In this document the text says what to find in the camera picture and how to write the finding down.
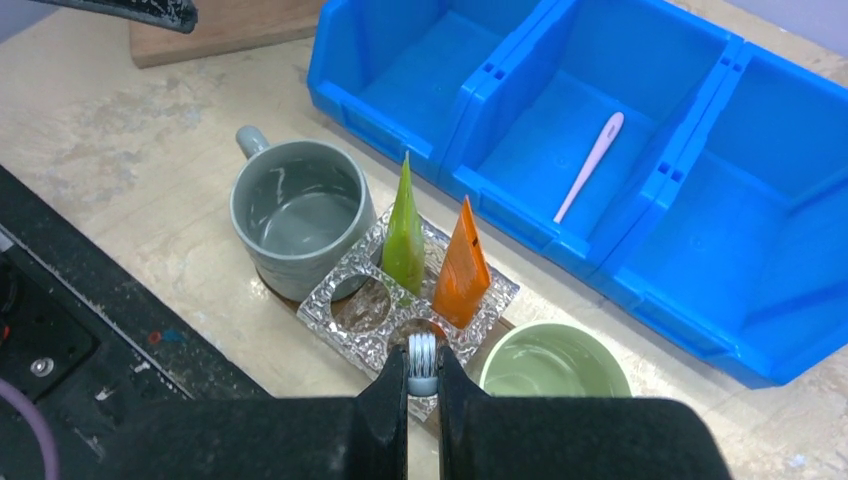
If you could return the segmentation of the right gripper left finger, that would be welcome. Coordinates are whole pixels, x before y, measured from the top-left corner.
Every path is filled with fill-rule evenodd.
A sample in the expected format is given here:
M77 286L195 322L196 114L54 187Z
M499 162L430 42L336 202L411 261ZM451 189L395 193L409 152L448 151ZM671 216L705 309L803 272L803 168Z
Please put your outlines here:
M107 445L102 479L404 479L409 356L352 397L163 401Z

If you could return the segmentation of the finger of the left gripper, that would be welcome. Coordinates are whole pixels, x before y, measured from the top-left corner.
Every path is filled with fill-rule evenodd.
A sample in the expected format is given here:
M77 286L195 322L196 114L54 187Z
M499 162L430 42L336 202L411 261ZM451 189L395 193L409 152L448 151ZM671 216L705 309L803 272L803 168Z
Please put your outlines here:
M36 2L117 17L190 34L198 21L191 0L36 0Z

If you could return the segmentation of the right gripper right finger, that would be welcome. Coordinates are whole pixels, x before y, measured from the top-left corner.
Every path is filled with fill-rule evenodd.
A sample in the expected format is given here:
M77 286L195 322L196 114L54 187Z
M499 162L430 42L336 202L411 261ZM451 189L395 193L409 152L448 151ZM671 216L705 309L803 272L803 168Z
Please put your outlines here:
M438 350L444 479L728 479L703 420L663 398L496 397Z

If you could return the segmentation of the white toothbrush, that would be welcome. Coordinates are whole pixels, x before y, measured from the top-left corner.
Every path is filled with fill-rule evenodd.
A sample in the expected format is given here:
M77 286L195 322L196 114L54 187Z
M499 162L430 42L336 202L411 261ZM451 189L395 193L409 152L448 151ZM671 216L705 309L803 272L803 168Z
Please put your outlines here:
M414 333L407 339L409 357L408 393L430 397L438 389L438 340L434 333Z

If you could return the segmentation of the light green mug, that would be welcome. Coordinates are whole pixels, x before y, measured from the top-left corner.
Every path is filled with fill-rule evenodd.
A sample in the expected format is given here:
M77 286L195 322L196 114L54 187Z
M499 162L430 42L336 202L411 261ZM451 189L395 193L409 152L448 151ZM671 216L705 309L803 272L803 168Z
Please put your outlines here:
M505 334L490 350L479 384L493 396L632 395L622 367L603 343L553 321L528 323Z

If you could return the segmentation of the clear plastic blister pack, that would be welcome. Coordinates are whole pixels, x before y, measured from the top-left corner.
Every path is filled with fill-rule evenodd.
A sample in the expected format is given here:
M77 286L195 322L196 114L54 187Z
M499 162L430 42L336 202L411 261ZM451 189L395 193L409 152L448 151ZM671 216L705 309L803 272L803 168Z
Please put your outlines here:
M393 346L427 328L453 349L465 370L473 371L505 333L502 316L519 285L491 267L491 284L471 323L463 329L454 327L431 307L449 234L422 220L425 277L420 293L414 295L381 267L390 216L389 211L382 213L312 290L297 309L299 320L370 379L378 376Z

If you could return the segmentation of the green toothpaste tube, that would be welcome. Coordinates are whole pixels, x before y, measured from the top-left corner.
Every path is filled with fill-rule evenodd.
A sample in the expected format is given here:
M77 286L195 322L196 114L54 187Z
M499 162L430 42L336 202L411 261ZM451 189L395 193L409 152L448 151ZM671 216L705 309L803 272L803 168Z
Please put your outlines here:
M419 295L425 274L423 228L415 203L406 151L400 172L395 202L383 244L383 271L413 295Z

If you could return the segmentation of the grey mug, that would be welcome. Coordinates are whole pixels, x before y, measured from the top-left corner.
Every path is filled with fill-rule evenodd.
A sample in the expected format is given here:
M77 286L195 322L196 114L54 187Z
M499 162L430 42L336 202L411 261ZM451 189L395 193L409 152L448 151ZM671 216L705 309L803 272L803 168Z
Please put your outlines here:
M272 145L246 125L236 142L246 163L230 195L233 227L268 287L302 302L376 223L365 174L318 140Z

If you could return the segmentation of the blue divided plastic bin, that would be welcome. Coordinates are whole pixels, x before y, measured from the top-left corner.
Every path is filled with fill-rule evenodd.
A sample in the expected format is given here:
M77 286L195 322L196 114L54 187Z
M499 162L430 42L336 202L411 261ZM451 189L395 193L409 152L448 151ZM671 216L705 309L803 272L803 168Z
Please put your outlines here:
M739 382L847 344L847 91L665 1L329 1L314 105Z

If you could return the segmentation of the pink toothbrush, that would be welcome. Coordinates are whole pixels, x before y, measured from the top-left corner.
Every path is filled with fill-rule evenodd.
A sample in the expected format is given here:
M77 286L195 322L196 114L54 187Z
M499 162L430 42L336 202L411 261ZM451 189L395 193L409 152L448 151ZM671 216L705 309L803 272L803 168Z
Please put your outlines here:
M583 189L590 176L597 168L598 164L603 159L604 155L609 150L612 143L615 141L616 137L620 133L624 121L624 113L615 112L609 117L609 119L601 129L593 146L591 147L588 155L586 156L584 163L581 166L581 169L579 170L576 178L574 179L565 199L563 200L556 215L553 218L553 221L556 224L560 224L566 216L568 210L573 205L580 191Z

